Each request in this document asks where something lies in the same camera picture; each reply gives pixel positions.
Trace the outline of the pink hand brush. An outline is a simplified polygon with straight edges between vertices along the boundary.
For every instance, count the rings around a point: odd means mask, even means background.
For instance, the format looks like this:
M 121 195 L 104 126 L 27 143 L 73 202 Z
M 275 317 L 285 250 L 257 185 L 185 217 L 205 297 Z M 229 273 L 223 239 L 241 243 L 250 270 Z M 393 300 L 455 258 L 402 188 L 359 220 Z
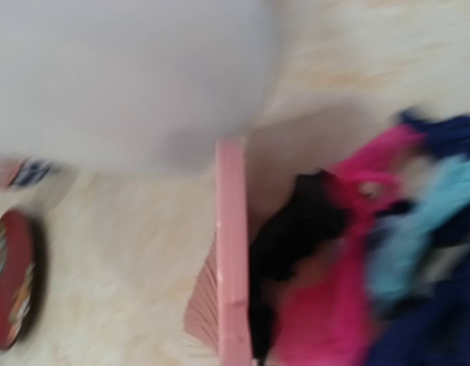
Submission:
M 215 186 L 214 240 L 187 302 L 184 331 L 213 351 L 220 365 L 250 365 L 248 209 L 240 141 L 217 142 Z

